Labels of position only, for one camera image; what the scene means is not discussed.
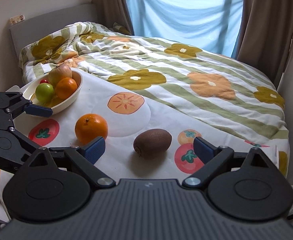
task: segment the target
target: silver bolt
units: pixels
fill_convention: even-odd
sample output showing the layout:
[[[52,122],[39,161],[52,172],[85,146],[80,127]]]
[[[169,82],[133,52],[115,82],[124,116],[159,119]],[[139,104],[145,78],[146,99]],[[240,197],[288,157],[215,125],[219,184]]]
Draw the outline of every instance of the silver bolt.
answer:
[[[101,186],[109,186],[113,183],[113,179],[111,178],[99,178],[97,183]]]
[[[184,182],[189,186],[198,186],[201,184],[201,180],[195,177],[186,178]]]

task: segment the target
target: light blue fabric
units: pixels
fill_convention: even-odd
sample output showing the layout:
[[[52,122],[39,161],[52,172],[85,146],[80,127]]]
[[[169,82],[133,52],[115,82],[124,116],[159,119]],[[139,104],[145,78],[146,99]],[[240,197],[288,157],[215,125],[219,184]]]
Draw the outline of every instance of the light blue fabric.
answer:
[[[127,0],[127,3],[135,35],[165,38],[232,56],[243,0]]]

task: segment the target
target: gray headboard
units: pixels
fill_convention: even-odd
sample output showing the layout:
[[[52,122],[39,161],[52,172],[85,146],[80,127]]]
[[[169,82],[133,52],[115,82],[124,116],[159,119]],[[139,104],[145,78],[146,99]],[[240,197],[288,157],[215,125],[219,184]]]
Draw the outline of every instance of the gray headboard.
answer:
[[[10,32],[17,57],[25,46],[75,22],[98,23],[95,4],[49,12],[13,25]]]

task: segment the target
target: brown kiwi fruit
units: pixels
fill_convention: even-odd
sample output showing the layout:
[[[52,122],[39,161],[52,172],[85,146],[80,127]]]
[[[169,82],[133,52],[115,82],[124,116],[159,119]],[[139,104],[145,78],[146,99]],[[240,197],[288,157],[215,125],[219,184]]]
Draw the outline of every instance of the brown kiwi fruit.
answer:
[[[171,145],[172,135],[163,129],[151,129],[141,133],[133,143],[134,150],[145,159],[154,159]]]

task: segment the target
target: bowl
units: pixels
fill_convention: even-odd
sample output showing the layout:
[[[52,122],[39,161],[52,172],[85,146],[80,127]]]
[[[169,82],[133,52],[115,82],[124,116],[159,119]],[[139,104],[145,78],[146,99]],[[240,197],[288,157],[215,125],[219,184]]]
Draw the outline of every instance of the bowl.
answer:
[[[83,76],[81,73],[79,73],[75,70],[72,70],[72,78],[77,83],[78,89],[69,98],[65,99],[64,101],[62,101],[58,105],[51,107],[53,110],[53,114],[57,114],[57,113],[63,111],[64,109],[69,107],[77,99],[77,97],[80,93],[81,87],[82,87]],[[35,97],[35,90],[36,90],[37,86],[40,84],[40,81],[42,79],[48,80],[48,73],[33,80],[32,82],[30,82],[29,84],[27,84],[26,86],[21,88],[21,90],[20,90],[23,93],[24,98],[26,98],[27,100],[32,100],[32,102],[36,105],[43,105],[43,104],[40,104],[40,102]]]

